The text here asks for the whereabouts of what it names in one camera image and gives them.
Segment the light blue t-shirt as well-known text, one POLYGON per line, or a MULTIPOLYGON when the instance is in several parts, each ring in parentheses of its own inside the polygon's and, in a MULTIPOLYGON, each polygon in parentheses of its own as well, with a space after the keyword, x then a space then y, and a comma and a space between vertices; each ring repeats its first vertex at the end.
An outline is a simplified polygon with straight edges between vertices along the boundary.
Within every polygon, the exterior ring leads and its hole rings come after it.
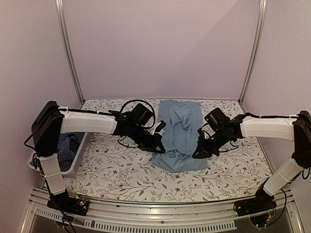
POLYGON ((201 104, 193 101, 162 100, 158 119, 166 126, 161 142, 165 153, 153 153, 152 164, 169 172, 188 172, 207 168, 204 159, 194 159, 199 133, 203 125, 201 104))

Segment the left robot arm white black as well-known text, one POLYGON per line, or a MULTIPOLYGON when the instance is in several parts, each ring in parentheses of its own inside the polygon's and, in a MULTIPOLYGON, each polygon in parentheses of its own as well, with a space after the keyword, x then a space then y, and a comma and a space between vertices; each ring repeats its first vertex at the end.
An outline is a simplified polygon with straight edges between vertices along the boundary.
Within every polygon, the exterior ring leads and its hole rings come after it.
POLYGON ((32 149, 39 158, 43 177, 54 204, 62 211, 72 207, 72 200, 65 188, 58 164, 59 136, 65 133, 104 133, 125 136, 142 151, 164 153, 160 131, 165 122, 156 122, 154 108, 144 100, 134 100, 136 106, 124 112, 124 106, 107 113, 101 111, 70 109, 49 101, 31 127, 31 134, 24 146, 32 149))

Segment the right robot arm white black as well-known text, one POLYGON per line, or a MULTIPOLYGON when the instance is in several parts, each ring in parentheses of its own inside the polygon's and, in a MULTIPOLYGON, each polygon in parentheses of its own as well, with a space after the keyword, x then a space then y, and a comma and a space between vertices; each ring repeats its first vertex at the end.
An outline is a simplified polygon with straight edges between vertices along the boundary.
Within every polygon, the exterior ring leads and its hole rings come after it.
POLYGON ((198 129, 199 137, 193 158, 219 156, 220 148, 228 142, 245 137, 278 138, 294 142, 294 152, 271 177, 257 190, 251 207, 261 212, 270 204, 273 196, 305 169, 311 167, 311 116, 307 111, 290 116, 256 116, 251 113, 227 117, 220 108, 205 116, 214 134, 205 137, 198 129))

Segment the white plastic laundry basket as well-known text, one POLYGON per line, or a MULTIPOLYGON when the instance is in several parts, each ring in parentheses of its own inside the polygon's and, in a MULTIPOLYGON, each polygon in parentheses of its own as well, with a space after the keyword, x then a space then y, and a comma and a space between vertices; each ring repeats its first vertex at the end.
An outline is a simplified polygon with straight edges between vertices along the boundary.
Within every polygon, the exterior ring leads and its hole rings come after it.
POLYGON ((76 172, 81 164, 83 154, 86 148, 86 141, 88 140, 88 133, 85 133, 82 142, 77 150, 76 156, 73 160, 73 163, 68 171, 61 172, 62 176, 65 178, 74 178, 76 175, 76 172))

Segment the floral patterned table mat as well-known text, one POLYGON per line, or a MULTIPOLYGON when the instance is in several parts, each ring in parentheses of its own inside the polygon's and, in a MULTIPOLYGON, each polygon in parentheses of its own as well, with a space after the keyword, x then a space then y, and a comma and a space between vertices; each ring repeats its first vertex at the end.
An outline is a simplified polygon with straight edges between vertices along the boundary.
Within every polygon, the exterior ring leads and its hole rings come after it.
POLYGON ((152 155, 131 140, 102 133, 87 136, 72 178, 63 179, 70 193, 137 202, 201 202, 253 195, 271 175, 257 139, 228 143, 207 168, 172 173, 152 164, 152 155))

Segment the dark blue checkered shirt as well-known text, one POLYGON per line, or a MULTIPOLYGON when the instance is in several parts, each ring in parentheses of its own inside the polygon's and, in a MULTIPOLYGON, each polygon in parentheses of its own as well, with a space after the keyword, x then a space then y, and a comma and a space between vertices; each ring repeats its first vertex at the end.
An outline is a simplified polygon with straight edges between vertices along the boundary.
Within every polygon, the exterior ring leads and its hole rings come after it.
POLYGON ((57 158, 61 172, 70 169, 84 135, 85 133, 83 132, 60 134, 57 146, 57 158))

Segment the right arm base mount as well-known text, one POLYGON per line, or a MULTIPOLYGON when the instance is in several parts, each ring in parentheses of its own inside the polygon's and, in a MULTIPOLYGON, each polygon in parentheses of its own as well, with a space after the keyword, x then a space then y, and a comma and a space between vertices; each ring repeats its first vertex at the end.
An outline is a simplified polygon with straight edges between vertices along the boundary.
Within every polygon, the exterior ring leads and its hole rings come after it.
POLYGON ((238 216, 245 216, 264 212, 276 208, 274 196, 266 194, 256 195, 253 198, 236 201, 233 205, 233 210, 238 216))

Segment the front aluminium rail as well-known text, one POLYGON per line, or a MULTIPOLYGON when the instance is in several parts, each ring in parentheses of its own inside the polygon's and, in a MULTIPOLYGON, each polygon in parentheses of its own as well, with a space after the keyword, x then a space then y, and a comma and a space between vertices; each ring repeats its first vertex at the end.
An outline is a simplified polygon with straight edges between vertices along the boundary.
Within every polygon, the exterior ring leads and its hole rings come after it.
POLYGON ((139 203, 90 199, 85 216, 62 214, 47 206, 49 194, 34 188, 20 227, 22 233, 303 233, 289 189, 276 194, 268 226, 254 226, 268 212, 239 216, 234 200, 193 203, 139 203))

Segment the right aluminium frame post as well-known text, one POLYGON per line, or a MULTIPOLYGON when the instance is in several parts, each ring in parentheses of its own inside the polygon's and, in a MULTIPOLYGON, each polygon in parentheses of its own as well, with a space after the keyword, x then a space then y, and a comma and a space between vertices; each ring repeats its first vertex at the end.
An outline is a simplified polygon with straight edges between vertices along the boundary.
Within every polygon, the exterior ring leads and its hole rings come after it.
POLYGON ((249 62, 247 65, 246 74, 245 74, 245 78, 243 81, 242 89, 241 89, 240 96, 238 99, 238 102, 240 103, 240 105, 243 105, 243 103, 245 101, 247 91, 248 91, 248 87, 249 87, 250 82, 251 82, 252 73, 253 73, 253 70, 255 67, 256 58, 257 58, 257 54, 259 51, 260 40, 261 40, 261 36, 262 36, 262 31, 263 31, 263 27, 264 27, 266 7, 267 7, 267 0, 260 0, 259 1, 258 17, 257 17, 257 22, 256 22, 256 28, 255 28, 254 41, 253 41, 253 45, 252 45, 250 58, 249 58, 249 62))

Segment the aluminium frame post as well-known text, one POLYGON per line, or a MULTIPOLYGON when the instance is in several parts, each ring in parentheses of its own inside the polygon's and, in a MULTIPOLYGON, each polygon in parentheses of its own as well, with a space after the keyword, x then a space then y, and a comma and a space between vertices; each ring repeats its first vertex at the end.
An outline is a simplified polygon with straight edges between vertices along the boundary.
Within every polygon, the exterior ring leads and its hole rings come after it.
POLYGON ((240 105, 243 105, 243 103, 245 101, 247 91, 248 91, 248 87, 249 87, 250 82, 251 82, 252 73, 253 73, 253 70, 255 67, 256 58, 257 58, 257 54, 259 51, 260 40, 261 40, 261 36, 262 36, 262 31, 263 31, 263 27, 264 27, 266 7, 267 7, 267 0, 260 0, 259 1, 258 17, 257 17, 257 22, 256 22, 256 28, 255 28, 254 41, 253 41, 253 45, 252 45, 250 58, 249 58, 249 62, 247 65, 246 74, 245 74, 245 78, 243 81, 242 89, 241 89, 240 96, 238 99, 238 102, 240 103, 240 105))
POLYGON ((68 30, 67 30, 67 25, 66 25, 63 1, 62 0, 55 0, 55 6, 56 6, 56 12, 57 12, 57 17, 58 17, 58 22, 59 22, 61 38, 63 41, 64 51, 65 51, 66 59, 68 62, 72 82, 73 82, 73 85, 74 85, 74 88, 75 88, 79 102, 84 103, 85 98, 84 98, 83 91, 82 91, 82 88, 81 88, 81 85, 79 82, 79 78, 77 75, 77 70, 75 67, 74 58, 73 58, 73 54, 72 54, 72 49, 70 46, 69 34, 68 34, 68 30))

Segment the left aluminium frame post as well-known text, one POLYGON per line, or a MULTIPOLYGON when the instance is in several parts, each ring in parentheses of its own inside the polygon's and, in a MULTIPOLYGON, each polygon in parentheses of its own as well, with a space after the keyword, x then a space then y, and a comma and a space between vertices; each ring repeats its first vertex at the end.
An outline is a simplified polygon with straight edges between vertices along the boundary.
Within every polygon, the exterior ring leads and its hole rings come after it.
POLYGON ((79 78, 77 75, 77 70, 75 67, 74 58, 73 58, 73 54, 72 54, 72 49, 70 46, 69 34, 68 34, 68 30, 67 30, 67 25, 66 25, 63 1, 62 0, 55 0, 55 6, 56 6, 56 12, 57 12, 57 17, 58 17, 58 22, 59 22, 61 38, 63 41, 64 51, 65 51, 66 59, 68 62, 72 82, 73 82, 73 85, 74 85, 74 88, 75 88, 79 102, 84 103, 85 98, 84 98, 83 91, 82 91, 82 88, 81 88, 81 85, 79 82, 79 78))

